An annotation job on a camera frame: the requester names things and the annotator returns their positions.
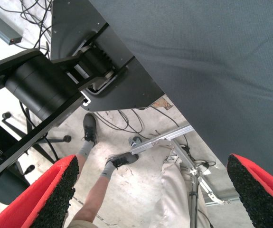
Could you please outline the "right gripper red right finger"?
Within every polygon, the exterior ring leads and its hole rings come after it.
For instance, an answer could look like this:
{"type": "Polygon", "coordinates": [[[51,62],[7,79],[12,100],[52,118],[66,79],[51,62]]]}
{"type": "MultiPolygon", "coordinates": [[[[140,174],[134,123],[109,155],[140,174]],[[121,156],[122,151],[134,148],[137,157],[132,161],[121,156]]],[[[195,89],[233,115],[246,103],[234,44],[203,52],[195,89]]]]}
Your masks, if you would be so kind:
{"type": "Polygon", "coordinates": [[[227,172],[255,228],[273,228],[273,176],[237,154],[228,157],[227,172]]]}

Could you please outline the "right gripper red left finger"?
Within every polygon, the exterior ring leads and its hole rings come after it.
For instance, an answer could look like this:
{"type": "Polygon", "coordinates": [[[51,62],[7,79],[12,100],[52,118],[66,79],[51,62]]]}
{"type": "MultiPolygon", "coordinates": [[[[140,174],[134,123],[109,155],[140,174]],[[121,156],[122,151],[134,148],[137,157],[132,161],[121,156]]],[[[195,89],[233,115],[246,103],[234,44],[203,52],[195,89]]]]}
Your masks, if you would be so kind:
{"type": "Polygon", "coordinates": [[[0,228],[61,228],[78,174],[75,155],[57,161],[0,213],[0,228]]]}

